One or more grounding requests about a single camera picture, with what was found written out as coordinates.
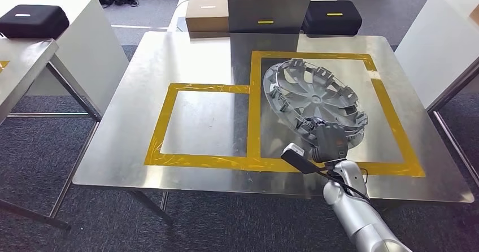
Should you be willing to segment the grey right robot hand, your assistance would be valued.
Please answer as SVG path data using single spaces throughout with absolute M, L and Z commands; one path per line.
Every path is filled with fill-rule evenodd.
M 304 158 L 316 163 L 345 159 L 348 144 L 342 126 L 317 117 L 306 118 L 306 123 L 309 128 L 310 148 L 307 154 L 303 154 Z

